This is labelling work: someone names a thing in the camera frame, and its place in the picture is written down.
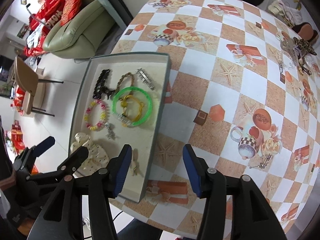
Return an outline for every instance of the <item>green bracelet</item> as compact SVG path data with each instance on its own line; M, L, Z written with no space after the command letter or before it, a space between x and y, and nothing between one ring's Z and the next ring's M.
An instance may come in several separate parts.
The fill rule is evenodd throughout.
M117 105L117 102L119 101L119 98L120 96L122 96L125 92L130 92L130 91L139 91L141 92L142 94L145 95L145 97L147 98L148 100L148 110L146 112L146 114L144 115L144 117L142 119L140 119L139 121L137 122L131 122L129 119L127 119L125 116L121 115L121 114L118 114L117 111L116 111L116 105ZM112 113L113 114L116 114L118 119L120 119L121 121L123 121L124 123L126 123L127 125L131 125L131 126L137 126L137 125L140 125L142 123L144 123L148 117L151 115L151 112L152 112L152 100L151 100L151 97L149 96L149 94L147 92L145 92L143 89L141 88L138 88L138 87L126 87L122 90L120 90L113 98L112 100Z

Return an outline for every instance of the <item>white tray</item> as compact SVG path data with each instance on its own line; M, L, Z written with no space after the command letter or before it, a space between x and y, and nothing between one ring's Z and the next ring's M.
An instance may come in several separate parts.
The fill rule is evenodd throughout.
M93 57L89 61L77 98L70 132L69 154L71 154L70 145L75 141L74 136L78 132L90 134L94 142L100 144L105 149L110 159L119 155L124 144L129 144L132 149L137 149L138 164L141 173L132 176L132 173L128 171L123 190L120 193L121 197L130 199L137 203L145 194L146 183L148 181L155 149L157 132L159 130L160 119L164 106L170 65L169 55L163 53L132 52ZM139 76L135 74L136 70L139 68L145 70L148 76L152 79L155 90L150 90L149 87L142 82ZM110 122L114 126L113 131L116 135L114 140L107 139L105 136L107 133L106 128L101 131L90 131L84 122L84 113L89 104L93 101L93 90L103 69L111 70L106 81L106 86L110 89L116 88L116 85L122 75L128 72L134 74L134 86L145 90L150 95L153 104L151 116L145 123L135 127L123 127L116 116L111 114L112 100L107 100L106 95L103 94L101 99L108 105L107 122ZM131 79L126 78L121 84L120 89L128 87L130 82ZM134 96L143 102L147 102L142 93L135 93ZM117 104L117 111L118 113L122 113L120 103ZM95 125L98 122L100 119L100 113L100 107L96 106L90 116L90 122L92 124ZM94 171L79 168L76 174L78 176L88 176Z

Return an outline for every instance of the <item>sofa armrest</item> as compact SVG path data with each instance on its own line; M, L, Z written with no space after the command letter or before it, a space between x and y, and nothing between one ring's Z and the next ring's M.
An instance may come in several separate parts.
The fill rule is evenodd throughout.
M71 21L63 26L58 22L47 35L43 49L54 52L66 49L78 40L84 30L104 11L98 0L84 7Z

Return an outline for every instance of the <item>sofa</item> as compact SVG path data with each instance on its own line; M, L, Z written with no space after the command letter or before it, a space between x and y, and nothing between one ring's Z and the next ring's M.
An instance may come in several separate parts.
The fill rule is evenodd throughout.
M44 40L43 49L61 58L90 58L115 24L98 0L82 0L82 10L68 23L58 22Z

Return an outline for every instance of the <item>dark trousers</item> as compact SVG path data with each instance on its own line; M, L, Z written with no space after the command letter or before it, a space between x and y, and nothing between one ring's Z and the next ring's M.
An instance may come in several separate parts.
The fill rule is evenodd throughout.
M162 230L143 223L137 219L132 220L118 233L119 240L159 240Z

